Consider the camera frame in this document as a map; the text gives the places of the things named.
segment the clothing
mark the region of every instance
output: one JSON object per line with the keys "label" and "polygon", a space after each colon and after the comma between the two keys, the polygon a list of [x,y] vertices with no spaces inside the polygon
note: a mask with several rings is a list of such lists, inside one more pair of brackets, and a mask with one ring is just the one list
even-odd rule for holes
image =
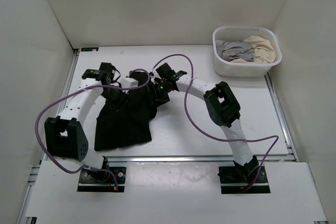
{"label": "clothing", "polygon": [[244,41],[254,48],[254,63],[272,63],[275,61],[275,50],[269,40],[260,36],[250,36]]}
{"label": "clothing", "polygon": [[227,42],[222,44],[221,57],[226,61],[233,61],[236,59],[242,59],[244,61],[253,61],[254,50],[251,45],[246,42]]}
{"label": "clothing", "polygon": [[[247,52],[243,51],[239,54],[233,54],[234,50],[238,51],[238,47],[234,47],[239,43],[238,47],[246,47],[246,44],[248,44],[250,47],[253,48],[253,58],[251,60],[250,54],[247,58],[246,54],[247,52],[250,52],[249,50]],[[235,42],[227,42],[222,40],[216,40],[216,47],[217,47],[217,53],[220,55],[224,60],[230,61],[230,62],[239,62],[239,63],[272,63],[275,61],[276,54],[275,50],[272,47],[269,40],[266,40],[260,36],[250,36],[246,39],[244,39],[243,42],[235,41]]]}
{"label": "clothing", "polygon": [[[139,85],[147,80],[147,74],[133,72],[130,77]],[[113,150],[152,140],[149,121],[156,116],[156,105],[150,101],[147,87],[130,90],[123,105],[114,110],[106,101],[97,117],[95,151]]]}

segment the beige cloth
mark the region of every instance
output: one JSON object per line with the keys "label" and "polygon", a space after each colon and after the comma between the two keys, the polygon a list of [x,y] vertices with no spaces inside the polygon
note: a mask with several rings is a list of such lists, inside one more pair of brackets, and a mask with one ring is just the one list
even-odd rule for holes
{"label": "beige cloth", "polygon": [[245,42],[249,43],[254,48],[254,60],[252,62],[235,59],[231,62],[240,63],[272,63],[275,61],[275,50],[271,46],[269,40],[266,40],[260,36],[250,36],[244,39]]}

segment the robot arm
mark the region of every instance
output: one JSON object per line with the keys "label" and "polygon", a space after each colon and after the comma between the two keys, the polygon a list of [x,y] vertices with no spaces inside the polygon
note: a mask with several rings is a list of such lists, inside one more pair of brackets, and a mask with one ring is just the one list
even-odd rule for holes
{"label": "robot arm", "polygon": [[[175,73],[166,63],[156,71],[160,77],[154,78],[158,85],[155,93],[159,99],[165,97],[169,100],[166,96],[172,90],[186,92],[191,81],[191,76],[186,72]],[[226,82],[214,84],[194,79],[188,93],[205,101],[210,118],[222,129],[227,139],[246,139],[239,119],[240,105]],[[229,145],[237,170],[248,180],[259,165],[256,156],[247,142],[229,142]]]}
{"label": "robot arm", "polygon": [[[110,85],[115,67],[102,63],[99,70],[88,69],[82,76],[79,90],[92,85]],[[138,86],[132,78],[122,78],[124,88]],[[55,117],[45,122],[46,143],[49,153],[54,157],[80,162],[92,168],[107,168],[107,159],[89,148],[82,125],[95,100],[99,96],[119,106],[124,101],[127,91],[108,88],[94,88],[72,97],[67,106]]]}
{"label": "robot arm", "polygon": [[[186,92],[190,80],[191,77],[189,75],[184,75],[176,82],[179,92]],[[238,113],[238,118],[235,119],[232,123],[230,121],[226,122],[225,118],[221,116],[222,105],[220,104],[220,102],[216,102],[218,101],[218,97],[215,94],[215,90],[217,90],[216,84],[194,79],[192,86],[189,90],[189,94],[198,97],[206,102],[210,117],[222,129],[227,139],[246,139],[240,124],[240,107],[238,102],[235,101],[235,107],[237,109],[236,113]],[[212,99],[214,100],[215,105],[218,105],[217,107],[213,106]],[[253,159],[253,153],[250,150],[247,142],[229,142],[229,145],[233,152],[234,161],[237,164],[244,166],[246,163],[249,163]]]}

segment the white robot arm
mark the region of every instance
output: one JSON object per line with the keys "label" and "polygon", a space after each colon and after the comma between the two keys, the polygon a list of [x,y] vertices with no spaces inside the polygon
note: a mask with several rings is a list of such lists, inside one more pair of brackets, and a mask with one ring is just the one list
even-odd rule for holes
{"label": "white robot arm", "polygon": [[[102,63],[99,70],[88,69],[82,76],[78,90],[89,86],[110,85],[114,77],[115,67],[110,63]],[[138,86],[132,78],[121,78],[123,88]],[[46,142],[52,156],[80,162],[92,168],[106,168],[107,159],[89,148],[82,125],[96,99],[101,95],[118,104],[128,91],[105,88],[94,88],[71,98],[67,106],[55,117],[45,122]]]}
{"label": "white robot arm", "polygon": [[[179,92],[186,92],[191,76],[183,75],[177,82],[177,88]],[[202,80],[194,79],[191,88],[189,89],[189,94],[198,97],[204,101],[204,95],[207,91],[211,91],[216,88],[216,84],[208,83]],[[220,126],[224,132],[227,139],[246,139],[242,131],[240,124],[240,119],[236,119],[232,122],[231,127],[222,125]],[[246,163],[249,163],[253,158],[253,153],[250,150],[247,142],[229,142],[229,145],[232,149],[233,159],[236,163],[241,166],[244,166]]]}

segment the white wall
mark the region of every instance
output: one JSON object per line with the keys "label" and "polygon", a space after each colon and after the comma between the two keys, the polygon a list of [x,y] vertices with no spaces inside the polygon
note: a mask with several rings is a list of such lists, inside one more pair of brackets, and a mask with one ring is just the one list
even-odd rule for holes
{"label": "white wall", "polygon": [[270,27],[285,0],[49,0],[74,48],[211,44],[226,24]]}
{"label": "white wall", "polygon": [[274,30],[283,59],[272,78],[300,158],[336,223],[336,1],[287,0]]}
{"label": "white wall", "polygon": [[35,118],[60,97],[72,55],[47,0],[0,0],[0,223],[15,223],[41,157]]}

